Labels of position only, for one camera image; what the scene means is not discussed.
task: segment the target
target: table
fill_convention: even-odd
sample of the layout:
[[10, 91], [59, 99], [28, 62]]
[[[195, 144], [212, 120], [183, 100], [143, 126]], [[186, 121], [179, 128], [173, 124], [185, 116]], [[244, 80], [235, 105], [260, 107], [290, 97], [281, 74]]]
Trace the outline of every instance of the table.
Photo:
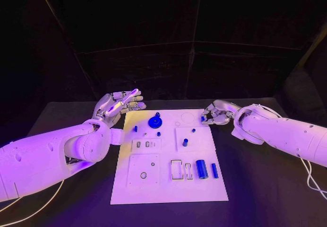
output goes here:
[[[146, 101], [149, 110], [205, 108], [214, 100]], [[286, 113], [273, 98], [229, 99]], [[95, 102], [49, 103], [29, 136], [81, 124]], [[123, 128], [124, 119], [116, 125]], [[307, 187], [300, 159], [267, 144], [255, 145], [231, 135], [234, 125], [211, 126], [229, 201], [110, 205], [120, 147], [106, 159], [64, 182], [57, 198], [16, 226], [327, 226], [327, 201]], [[327, 170], [313, 164], [314, 179], [327, 189]], [[46, 203], [59, 185], [26, 196], [0, 215], [0, 224], [29, 216]]]

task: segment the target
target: white board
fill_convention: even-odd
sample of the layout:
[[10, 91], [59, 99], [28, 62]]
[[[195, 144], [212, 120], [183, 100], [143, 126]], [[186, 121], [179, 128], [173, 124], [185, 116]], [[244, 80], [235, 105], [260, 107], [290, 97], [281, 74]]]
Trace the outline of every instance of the white board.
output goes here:
[[[153, 129], [149, 119], [157, 112], [163, 125]], [[202, 112], [204, 109], [127, 113], [111, 204], [228, 201], [212, 132], [201, 122]], [[206, 162], [206, 179], [199, 179], [199, 159]], [[216, 164], [218, 179], [214, 178], [212, 163]]]

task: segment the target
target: dark background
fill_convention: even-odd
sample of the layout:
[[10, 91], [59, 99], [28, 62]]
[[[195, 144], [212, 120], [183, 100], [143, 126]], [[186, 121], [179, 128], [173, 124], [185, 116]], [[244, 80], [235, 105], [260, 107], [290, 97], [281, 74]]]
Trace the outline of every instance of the dark background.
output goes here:
[[48, 102], [139, 88], [146, 100], [277, 97], [327, 126], [326, 1], [9, 1], [2, 15], [0, 146]]

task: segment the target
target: robotic hand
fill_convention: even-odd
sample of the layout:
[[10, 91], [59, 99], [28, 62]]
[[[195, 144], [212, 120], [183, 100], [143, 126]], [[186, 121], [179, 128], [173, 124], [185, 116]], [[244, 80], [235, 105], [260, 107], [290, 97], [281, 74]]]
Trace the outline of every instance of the robotic hand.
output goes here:
[[101, 161], [124, 132], [111, 129], [121, 114], [146, 108], [139, 89], [107, 94], [81, 125], [12, 142], [0, 148], [0, 201], [31, 195]]
[[234, 121], [232, 135], [254, 144], [264, 144], [327, 167], [327, 128], [283, 118], [268, 107], [240, 107], [216, 100], [202, 113], [204, 124]]

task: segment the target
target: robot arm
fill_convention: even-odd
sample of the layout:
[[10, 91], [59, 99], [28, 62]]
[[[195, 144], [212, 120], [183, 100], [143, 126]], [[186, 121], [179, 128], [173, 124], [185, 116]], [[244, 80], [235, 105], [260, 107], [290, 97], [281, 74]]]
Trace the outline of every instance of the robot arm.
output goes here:
[[291, 155], [327, 166], [327, 128], [283, 118], [265, 106], [252, 104], [241, 108], [216, 100], [202, 113], [202, 123], [228, 124], [231, 120], [232, 135], [241, 140], [260, 145], [267, 142]]
[[0, 148], [0, 201], [31, 195], [101, 161], [123, 130], [111, 129], [121, 114], [146, 108], [142, 92], [107, 94], [93, 119], [81, 125], [28, 137]]

